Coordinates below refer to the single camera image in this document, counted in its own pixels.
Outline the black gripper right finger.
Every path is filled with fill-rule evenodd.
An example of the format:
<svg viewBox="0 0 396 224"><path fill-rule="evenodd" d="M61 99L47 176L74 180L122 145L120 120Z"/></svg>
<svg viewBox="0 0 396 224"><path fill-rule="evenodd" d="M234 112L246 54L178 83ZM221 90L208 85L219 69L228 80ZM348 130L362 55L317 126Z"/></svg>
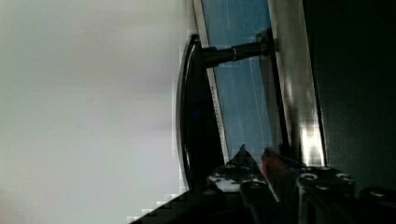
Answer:
<svg viewBox="0 0 396 224"><path fill-rule="evenodd" d="M262 154L262 172L285 206L292 224L355 224L355 181L328 166L306 166L278 155Z"/></svg>

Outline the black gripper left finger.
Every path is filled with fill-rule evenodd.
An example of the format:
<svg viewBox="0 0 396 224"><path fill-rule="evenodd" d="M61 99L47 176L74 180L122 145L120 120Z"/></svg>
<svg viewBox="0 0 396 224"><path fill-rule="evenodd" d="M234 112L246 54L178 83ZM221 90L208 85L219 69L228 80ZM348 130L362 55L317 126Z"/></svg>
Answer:
<svg viewBox="0 0 396 224"><path fill-rule="evenodd" d="M222 196L222 205L211 217L219 224L280 224L278 199L245 145L206 183L206 191Z"/></svg>

